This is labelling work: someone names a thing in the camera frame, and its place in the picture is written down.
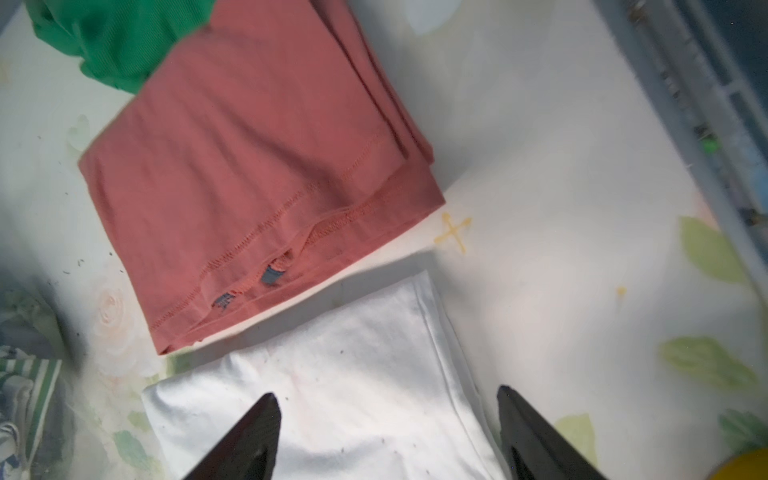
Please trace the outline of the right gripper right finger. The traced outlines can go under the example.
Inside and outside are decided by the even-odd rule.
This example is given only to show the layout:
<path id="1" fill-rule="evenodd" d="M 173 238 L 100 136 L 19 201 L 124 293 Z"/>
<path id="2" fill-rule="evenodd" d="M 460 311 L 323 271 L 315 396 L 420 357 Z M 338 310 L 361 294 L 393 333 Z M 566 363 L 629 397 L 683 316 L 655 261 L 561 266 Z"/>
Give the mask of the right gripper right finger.
<path id="1" fill-rule="evenodd" d="M 519 392 L 501 385 L 497 402 L 502 452 L 513 479 L 606 479 Z"/>

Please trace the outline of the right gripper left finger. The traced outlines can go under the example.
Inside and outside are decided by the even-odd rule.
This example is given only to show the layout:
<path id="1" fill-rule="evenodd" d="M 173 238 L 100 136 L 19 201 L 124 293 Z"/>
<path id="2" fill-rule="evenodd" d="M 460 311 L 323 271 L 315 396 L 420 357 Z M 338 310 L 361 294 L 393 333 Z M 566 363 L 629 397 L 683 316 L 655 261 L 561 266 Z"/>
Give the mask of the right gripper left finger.
<path id="1" fill-rule="evenodd" d="M 264 394 L 186 480 L 270 480 L 276 464 L 282 414 L 273 393 Z"/>

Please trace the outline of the white patterned tank top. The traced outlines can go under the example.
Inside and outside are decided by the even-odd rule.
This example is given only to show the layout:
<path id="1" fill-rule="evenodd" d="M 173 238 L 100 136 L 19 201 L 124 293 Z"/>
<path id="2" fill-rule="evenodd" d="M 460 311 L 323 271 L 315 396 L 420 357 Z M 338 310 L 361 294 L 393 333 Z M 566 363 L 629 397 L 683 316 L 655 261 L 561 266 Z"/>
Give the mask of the white patterned tank top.
<path id="1" fill-rule="evenodd" d="M 427 273 L 146 388 L 169 472 L 189 473 L 267 393 L 278 479 L 508 475 Z"/>

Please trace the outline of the green white striped garment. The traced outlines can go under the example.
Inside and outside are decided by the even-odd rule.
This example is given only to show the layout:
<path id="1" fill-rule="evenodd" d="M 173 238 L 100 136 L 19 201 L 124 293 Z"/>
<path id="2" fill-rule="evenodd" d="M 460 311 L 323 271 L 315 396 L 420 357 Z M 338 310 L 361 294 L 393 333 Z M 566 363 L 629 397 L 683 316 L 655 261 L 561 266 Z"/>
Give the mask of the green white striped garment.
<path id="1" fill-rule="evenodd" d="M 62 361 L 1 348 L 1 477 L 29 479 Z"/>

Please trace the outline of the red garment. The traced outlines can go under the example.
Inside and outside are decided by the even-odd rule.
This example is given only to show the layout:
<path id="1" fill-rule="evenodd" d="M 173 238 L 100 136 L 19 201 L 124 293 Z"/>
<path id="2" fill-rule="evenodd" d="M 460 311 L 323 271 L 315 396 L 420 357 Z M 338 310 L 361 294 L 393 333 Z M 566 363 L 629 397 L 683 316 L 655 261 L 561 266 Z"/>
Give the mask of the red garment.
<path id="1" fill-rule="evenodd" d="M 344 1 L 220 1 L 80 170 L 165 355 L 323 283 L 444 205 Z"/>

